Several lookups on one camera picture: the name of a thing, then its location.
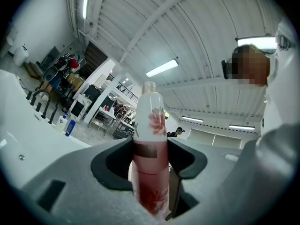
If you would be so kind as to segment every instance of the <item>black cable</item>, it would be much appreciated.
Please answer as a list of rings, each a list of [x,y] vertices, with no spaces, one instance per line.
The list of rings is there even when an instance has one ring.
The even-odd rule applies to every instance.
[[[19,81],[20,81],[20,82],[22,82],[22,83],[23,83],[23,85],[25,86],[25,88],[24,88],[24,87],[22,87],[22,86],[21,86],[21,88],[23,88],[23,89],[25,89],[25,90],[27,90],[27,91],[29,91],[29,92],[34,92],[34,91],[31,91],[31,90],[27,89],[27,87],[26,87],[25,83],[24,83],[24,82],[23,82],[21,79],[19,79]]]

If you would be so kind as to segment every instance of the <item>person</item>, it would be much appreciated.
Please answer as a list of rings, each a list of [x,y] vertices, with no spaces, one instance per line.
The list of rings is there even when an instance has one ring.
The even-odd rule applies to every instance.
[[[182,132],[185,132],[185,131],[182,129],[182,127],[178,127],[176,129],[176,132],[172,132],[172,133],[168,132],[167,137],[177,137],[177,135],[182,134]]]
[[[123,104],[120,104],[120,105],[118,105],[118,106],[116,106],[115,108],[114,108],[114,116],[116,117],[117,115],[118,115],[118,113],[121,113],[122,114],[122,112],[124,111],[124,105]]]
[[[116,106],[118,106],[118,102],[117,102],[117,101],[114,101],[112,107],[115,108]]]
[[[256,46],[237,47],[222,68],[226,79],[238,79],[266,88],[261,135],[282,124],[300,122],[299,41],[290,21],[283,19],[276,35],[276,52],[270,56]]]
[[[71,59],[70,68],[71,72],[75,73],[80,69],[80,65],[78,63],[80,56],[78,54],[74,54],[74,57]]]

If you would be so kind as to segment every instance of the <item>small bottle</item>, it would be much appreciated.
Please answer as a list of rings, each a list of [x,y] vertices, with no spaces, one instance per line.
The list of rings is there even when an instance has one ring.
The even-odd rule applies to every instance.
[[[63,116],[60,116],[58,118],[57,124],[56,124],[56,128],[59,131],[63,131],[65,129],[65,126],[67,124],[68,120],[66,119],[66,114]]]
[[[72,132],[72,130],[73,130],[75,124],[76,124],[76,121],[75,121],[74,119],[72,119],[72,120],[70,121],[70,123],[69,123],[69,126],[67,127],[67,130],[66,130],[66,136],[67,136],[67,137],[70,136],[70,134],[71,134],[71,132]]]
[[[138,99],[132,185],[134,196],[155,218],[165,219],[169,208],[169,160],[165,111],[154,82],[145,82]]]

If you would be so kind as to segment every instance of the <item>cardboard box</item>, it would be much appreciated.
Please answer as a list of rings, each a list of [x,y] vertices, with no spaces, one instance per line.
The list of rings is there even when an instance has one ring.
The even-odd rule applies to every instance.
[[[84,83],[84,80],[81,77],[76,77],[74,73],[71,73],[69,77],[67,77],[67,80],[74,86],[73,92],[76,92]]]

